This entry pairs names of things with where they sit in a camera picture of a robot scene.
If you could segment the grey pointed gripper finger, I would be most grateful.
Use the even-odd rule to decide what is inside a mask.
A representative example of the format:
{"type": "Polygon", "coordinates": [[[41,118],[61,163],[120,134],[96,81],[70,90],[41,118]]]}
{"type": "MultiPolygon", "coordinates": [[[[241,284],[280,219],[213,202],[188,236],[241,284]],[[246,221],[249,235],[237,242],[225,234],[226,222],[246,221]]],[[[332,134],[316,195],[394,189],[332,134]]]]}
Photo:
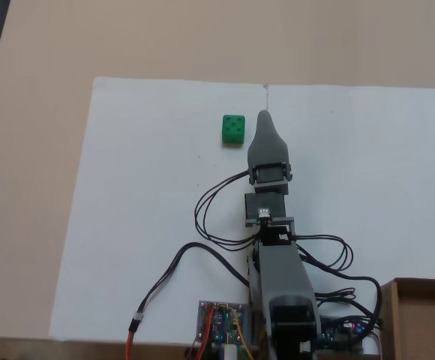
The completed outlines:
{"type": "Polygon", "coordinates": [[[257,116],[254,138],[247,151],[248,166],[288,162],[287,144],[278,134],[269,111],[261,110],[257,116]]]}

